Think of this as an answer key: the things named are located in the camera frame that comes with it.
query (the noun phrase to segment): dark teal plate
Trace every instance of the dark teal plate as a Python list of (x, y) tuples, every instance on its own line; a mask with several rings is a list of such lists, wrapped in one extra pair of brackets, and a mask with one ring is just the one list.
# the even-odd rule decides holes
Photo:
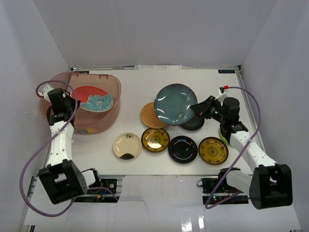
[(160, 90), (154, 103), (154, 110), (163, 123), (178, 126), (193, 117), (190, 106), (197, 104), (197, 97), (188, 86), (172, 84)]

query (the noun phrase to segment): purple cable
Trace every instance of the purple cable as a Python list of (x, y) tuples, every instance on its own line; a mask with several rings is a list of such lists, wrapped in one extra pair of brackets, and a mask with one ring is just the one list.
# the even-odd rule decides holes
[(222, 176), (222, 178), (219, 180), (219, 182), (217, 183), (217, 185), (214, 187), (214, 189), (212, 190), (210, 196), (208, 197), (207, 201), (206, 201), (206, 204), (205, 204), (205, 208), (206, 209), (212, 209), (214, 208), (215, 206), (219, 205), (219, 204), (222, 204), (223, 202), (226, 202), (230, 199), (232, 199), (233, 197), (237, 196), (238, 194), (240, 194), (240, 192), (237, 192), (235, 194), (233, 194), (232, 196), (229, 196), (227, 198), (225, 198), (224, 200), (222, 201), (219, 201), (217, 202), (216, 204), (213, 204), (211, 206), (208, 206), (209, 202), (211, 201), (211, 198), (212, 196), (214, 195), (214, 193), (217, 191), (218, 187), (222, 184), (222, 182), (224, 181), (224, 179), (226, 178), (227, 174), (232, 170), (232, 168), (234, 167), (234, 165), (237, 163), (237, 161), (240, 159), (240, 157), (242, 156), (242, 154), (245, 152), (245, 150), (247, 149), (247, 147), (249, 146), (251, 140), (255, 137), (255, 135), (259, 132), (260, 130), (260, 127), (261, 127), (261, 110), (260, 110), (260, 106), (259, 106), (259, 103), (257, 102), (257, 99), (253, 96), (252, 93), (250, 93), (249, 91), (247, 91), (246, 89), (244, 88), (241, 88), (241, 87), (228, 87), (228, 89), (230, 88), (237, 88), (237, 89), (241, 89), (243, 91), (245, 91), (246, 93), (248, 93), (252, 98), (253, 100), (255, 101), (256, 103), (256, 106), (257, 106), (257, 111), (258, 111), (258, 115), (259, 115), (259, 118), (258, 118), (258, 122), (257, 122), (257, 128), (256, 128), (256, 131), (253, 133), (253, 135), (250, 137), (250, 139), (248, 140), (248, 142), (246, 143), (246, 145), (243, 147), (243, 149), (240, 151), (239, 155), (236, 157), (236, 159), (234, 160), (234, 162), (231, 164), (231, 166), (227, 169), (226, 173)]
[[(71, 85), (69, 85), (68, 83), (64, 82), (64, 81), (58, 81), (58, 80), (49, 80), (49, 81), (44, 81), (42, 83), (40, 83), (37, 88), (35, 89), (35, 92), (36, 94), (38, 95), (39, 93), (39, 88), (44, 85), (44, 84), (48, 84), (50, 82), (59, 82), (59, 83), (63, 83), (65, 85), (67, 85), (73, 92), (74, 96), (76, 96), (76, 93), (73, 89), (73, 87)], [(76, 110), (77, 110), (77, 99), (75, 99), (75, 107), (74, 107), (74, 111), (71, 115), (71, 117), (68, 119), (68, 121), (66, 122), (66, 124), (64, 124), (64, 126), (62, 128), (60, 128), (60, 130), (58, 132), (61, 132), (63, 131), (63, 129), (66, 128), (66, 126), (71, 122), (71, 120), (74, 118), (75, 114), (76, 114)], [(46, 217), (51, 217), (51, 218), (54, 218), (54, 217), (58, 217), (62, 214), (64, 214), (73, 204), (74, 202), (74, 199), (71, 200), (71, 203), (68, 205), (67, 208), (65, 208), (62, 212), (58, 213), (58, 214), (48, 214), (48, 213), (44, 213), (42, 212), (41, 210), (37, 209), (36, 207), (34, 207), (31, 202), (27, 199), (27, 196), (25, 195), (25, 192), (24, 192), (24, 187), (23, 187), (23, 180), (24, 180), (24, 175), (25, 175), (25, 172), (26, 172), (26, 169), (27, 167), (29, 166), (29, 164), (33, 161), (33, 159), (47, 146), (49, 145), (56, 137), (58, 136), (58, 133), (56, 133), (55, 135), (53, 135), (44, 145), (42, 145), (31, 157), (30, 159), (26, 162), (21, 174), (20, 174), (20, 178), (19, 178), (19, 190), (20, 190), (20, 194), (21, 194), (21, 197), (23, 198), (23, 200), (25, 201), (26, 205), (29, 206), (30, 209), (32, 209), (34, 212), (40, 214), (40, 215), (43, 215), (43, 216), (46, 216)], [(104, 189), (104, 190), (107, 190), (108, 192), (110, 192), (110, 194), (116, 199), (117, 197), (108, 189), (108, 188), (104, 188), (104, 187), (98, 187), (98, 188), (91, 188), (91, 189)]]

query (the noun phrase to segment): purple hose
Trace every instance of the purple hose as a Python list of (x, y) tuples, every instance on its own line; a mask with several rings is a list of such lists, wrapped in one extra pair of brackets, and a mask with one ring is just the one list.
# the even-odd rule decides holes
[(240, 159), (240, 157), (242, 156), (242, 154), (245, 152), (245, 150), (247, 149), (247, 147), (249, 146), (251, 140), (255, 137), (255, 135), (259, 132), (260, 130), (260, 127), (261, 127), (261, 110), (260, 110), (260, 106), (259, 106), (259, 103), (257, 102), (256, 98), (253, 96), (252, 93), (250, 93), (249, 91), (247, 91), (246, 89), (244, 88), (241, 88), (241, 87), (228, 87), (229, 89), (230, 88), (237, 88), (237, 89), (241, 89), (243, 91), (245, 91), (246, 93), (248, 93), (252, 98), (253, 100), (255, 101), (256, 103), (256, 106), (257, 106), (257, 111), (258, 111), (258, 115), (259, 115), (259, 118), (258, 118), (258, 122), (257, 122), (257, 128), (256, 128), (256, 131), (253, 133), (253, 135), (250, 137), (250, 139), (248, 140), (248, 142), (246, 143), (246, 145), (243, 147), (243, 149), (240, 151), (239, 155), (236, 157), (236, 159), (234, 160), (234, 162), (231, 164), (231, 166), (227, 169), (226, 173), (222, 176), (222, 178), (219, 180), (219, 182), (217, 183), (217, 185), (214, 187), (214, 189), (212, 190), (210, 196), (208, 197), (207, 201), (206, 201), (206, 204), (205, 204), (205, 208), (206, 209), (212, 209), (214, 208), (215, 206), (219, 205), (219, 204), (222, 204), (223, 202), (226, 202), (230, 199), (232, 199), (233, 197), (237, 196), (238, 194), (240, 194), (240, 192), (236, 193), (236, 194), (233, 194), (232, 196), (229, 196), (227, 198), (225, 198), (224, 200), (222, 201), (219, 201), (217, 202), (216, 204), (213, 204), (211, 206), (208, 206), (209, 202), (211, 201), (211, 198), (212, 196), (214, 195), (214, 193), (217, 191), (218, 187), (222, 184), (222, 182), (224, 181), (224, 179), (226, 178), (227, 174), (232, 170), (232, 168), (234, 167), (234, 165), (237, 163), (237, 161)]
[[(63, 84), (66, 84), (73, 92), (74, 96), (76, 96), (76, 93), (73, 89), (73, 87), (71, 85), (69, 85), (68, 83), (64, 82), (64, 81), (58, 81), (58, 80), (49, 80), (49, 81), (44, 81), (42, 83), (40, 83), (37, 88), (35, 89), (35, 92), (36, 94), (38, 95), (38, 92), (39, 92), (39, 88), (44, 85), (44, 84), (47, 84), (47, 83), (50, 83), (50, 82), (59, 82), (59, 83), (63, 83)], [(76, 110), (77, 110), (77, 99), (75, 99), (75, 107), (74, 107), (74, 111), (71, 115), (71, 117), (68, 119), (68, 121), (66, 122), (66, 124), (60, 128), (59, 132), (63, 131), (63, 129), (66, 128), (66, 126), (71, 122), (71, 120), (74, 118), (75, 114), (76, 114)], [(40, 214), (40, 215), (43, 215), (43, 216), (46, 216), (46, 217), (51, 217), (51, 218), (54, 218), (54, 217), (58, 217), (62, 214), (64, 214), (73, 204), (74, 202), (74, 199), (71, 200), (71, 203), (68, 205), (67, 208), (65, 208), (62, 212), (58, 213), (58, 214), (47, 214), (47, 213), (44, 213), (42, 212), (41, 210), (37, 209), (36, 207), (34, 207), (31, 202), (27, 199), (27, 196), (25, 195), (25, 192), (24, 192), (24, 187), (23, 187), (23, 180), (24, 180), (24, 175), (25, 175), (25, 172), (26, 172), (26, 169), (27, 167), (29, 166), (29, 164), (31, 163), (31, 161), (33, 161), (33, 159), (47, 146), (49, 145), (56, 137), (58, 136), (58, 133), (56, 133), (55, 135), (53, 135), (44, 145), (42, 145), (31, 157), (30, 159), (26, 162), (21, 174), (20, 174), (20, 178), (19, 178), (19, 190), (20, 190), (20, 194), (21, 194), (21, 197), (23, 198), (23, 200), (25, 201), (26, 205), (29, 206), (30, 209), (32, 209), (34, 212)], [(116, 200), (117, 197), (108, 189), (108, 188), (104, 188), (104, 187), (98, 187), (98, 188), (91, 188), (91, 189), (104, 189), (104, 190), (107, 190)]]

